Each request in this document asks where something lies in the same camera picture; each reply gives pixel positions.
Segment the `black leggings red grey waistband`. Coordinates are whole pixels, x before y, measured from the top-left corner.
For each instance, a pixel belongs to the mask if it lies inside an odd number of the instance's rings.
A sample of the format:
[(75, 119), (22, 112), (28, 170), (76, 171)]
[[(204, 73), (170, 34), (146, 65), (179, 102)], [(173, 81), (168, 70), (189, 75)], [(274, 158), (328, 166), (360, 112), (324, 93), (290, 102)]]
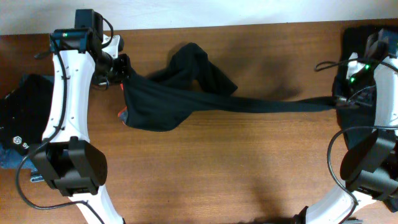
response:
[(196, 43), (181, 47), (163, 69), (149, 77), (139, 75), (126, 59), (122, 81), (126, 126), (146, 131), (171, 131), (195, 111), (235, 113), (319, 112), (335, 108), (333, 97), (300, 101), (264, 101), (233, 96), (237, 86), (208, 59)]

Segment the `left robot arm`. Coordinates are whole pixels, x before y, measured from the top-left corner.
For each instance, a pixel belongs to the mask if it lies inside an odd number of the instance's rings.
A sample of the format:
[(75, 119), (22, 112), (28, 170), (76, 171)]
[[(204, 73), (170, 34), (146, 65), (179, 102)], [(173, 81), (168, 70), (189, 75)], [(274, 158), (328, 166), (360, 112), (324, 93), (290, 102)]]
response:
[(88, 101), (92, 85), (120, 84), (128, 72), (120, 35), (107, 36), (107, 20), (92, 9), (78, 9), (71, 29), (50, 35), (54, 84), (42, 143), (29, 159), (46, 184), (76, 205), (87, 223), (124, 223), (105, 186), (105, 155), (90, 143)]

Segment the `folded black shirt with logo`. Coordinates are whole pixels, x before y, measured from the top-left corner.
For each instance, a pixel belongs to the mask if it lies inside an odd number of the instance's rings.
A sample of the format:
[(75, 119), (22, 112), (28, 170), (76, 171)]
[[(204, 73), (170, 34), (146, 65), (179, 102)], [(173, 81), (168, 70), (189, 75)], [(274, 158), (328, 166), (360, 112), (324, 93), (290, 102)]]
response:
[(41, 142), (49, 119), (53, 76), (25, 75), (19, 87), (1, 98), (1, 144), (20, 155)]

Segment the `folded blue jeans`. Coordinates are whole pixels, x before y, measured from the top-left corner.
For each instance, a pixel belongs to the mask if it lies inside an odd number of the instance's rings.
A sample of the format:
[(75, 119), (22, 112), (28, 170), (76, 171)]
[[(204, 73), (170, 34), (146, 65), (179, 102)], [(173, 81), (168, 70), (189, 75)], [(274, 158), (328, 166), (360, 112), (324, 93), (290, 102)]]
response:
[(38, 75), (25, 77), (22, 85), (1, 98), (1, 168), (16, 169), (30, 144), (40, 141), (40, 119), (35, 110), (45, 87)]

